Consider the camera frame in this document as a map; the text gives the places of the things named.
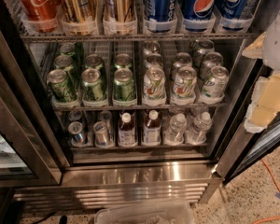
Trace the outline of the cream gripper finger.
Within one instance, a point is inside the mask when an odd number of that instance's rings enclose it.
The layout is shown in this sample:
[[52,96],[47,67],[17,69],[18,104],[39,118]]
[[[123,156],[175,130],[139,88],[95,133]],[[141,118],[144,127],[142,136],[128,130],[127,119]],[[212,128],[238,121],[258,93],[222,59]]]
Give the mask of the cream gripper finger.
[[280,112],[280,71],[259,77],[245,114],[244,127],[249,133],[260,133]]
[[242,55],[249,59],[261,59],[265,35],[266,33],[262,33],[252,44],[244,49]]

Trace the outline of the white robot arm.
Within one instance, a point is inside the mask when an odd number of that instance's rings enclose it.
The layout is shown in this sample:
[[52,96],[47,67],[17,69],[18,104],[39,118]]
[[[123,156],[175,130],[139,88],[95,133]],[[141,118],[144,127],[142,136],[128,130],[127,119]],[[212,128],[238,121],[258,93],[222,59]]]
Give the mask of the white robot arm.
[[280,112],[280,14],[269,28],[243,51],[246,58],[262,59],[272,68],[269,77],[260,77],[252,91],[245,114],[244,127],[249,133],[260,133]]

